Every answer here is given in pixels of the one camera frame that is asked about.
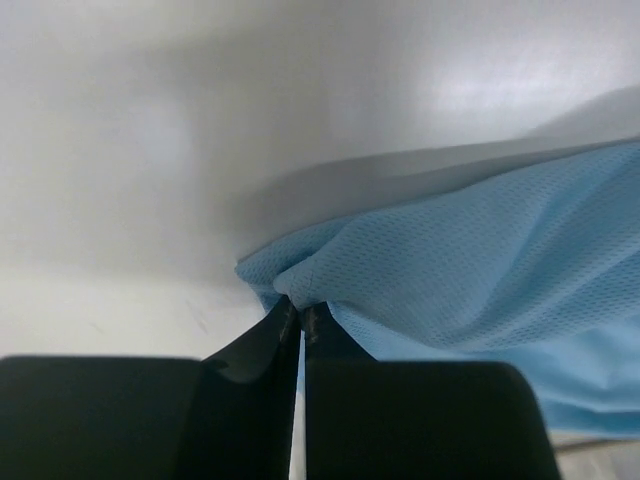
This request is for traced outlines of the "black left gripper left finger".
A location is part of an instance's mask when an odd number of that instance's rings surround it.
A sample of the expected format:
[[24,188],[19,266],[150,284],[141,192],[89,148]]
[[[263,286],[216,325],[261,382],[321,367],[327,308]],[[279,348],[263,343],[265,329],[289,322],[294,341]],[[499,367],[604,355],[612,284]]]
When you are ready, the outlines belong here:
[[203,360],[9,356],[5,479],[285,479],[301,328],[287,298]]

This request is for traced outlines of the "light blue shorts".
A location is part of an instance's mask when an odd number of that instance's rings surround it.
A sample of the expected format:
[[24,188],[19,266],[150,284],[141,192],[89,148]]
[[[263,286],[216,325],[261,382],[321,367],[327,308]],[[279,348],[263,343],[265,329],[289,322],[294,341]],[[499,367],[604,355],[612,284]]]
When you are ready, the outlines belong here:
[[551,429],[639,433],[637,143],[305,228],[236,272],[376,359],[509,363]]

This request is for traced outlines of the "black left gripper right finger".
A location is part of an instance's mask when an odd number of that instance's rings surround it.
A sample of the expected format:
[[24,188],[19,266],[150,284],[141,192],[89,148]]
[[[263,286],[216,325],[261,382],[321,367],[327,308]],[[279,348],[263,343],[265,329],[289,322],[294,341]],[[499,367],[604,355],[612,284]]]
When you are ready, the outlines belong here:
[[307,478],[560,478],[534,393],[514,367],[379,361],[327,305],[302,318]]

